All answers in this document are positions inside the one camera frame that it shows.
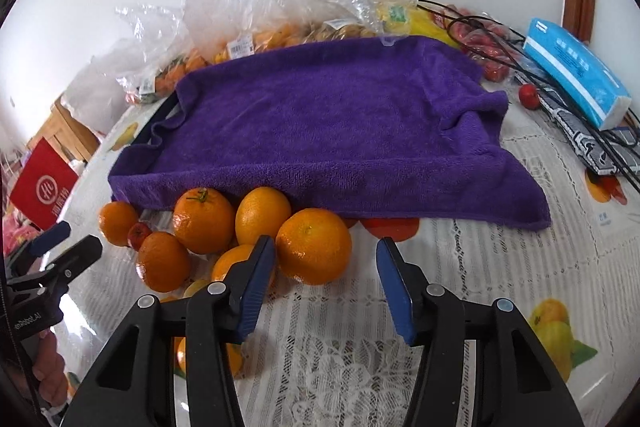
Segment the person's left hand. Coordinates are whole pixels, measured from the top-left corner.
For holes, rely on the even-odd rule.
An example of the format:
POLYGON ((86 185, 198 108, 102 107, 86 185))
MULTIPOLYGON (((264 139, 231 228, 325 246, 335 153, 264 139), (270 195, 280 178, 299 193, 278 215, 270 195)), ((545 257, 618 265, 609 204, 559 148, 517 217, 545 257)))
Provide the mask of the person's left hand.
POLYGON ((66 402, 68 382, 65 375, 65 361, 58 353, 58 342, 50 329, 39 334, 38 351, 32 373, 38 381, 40 397, 51 407, 60 407, 66 402))

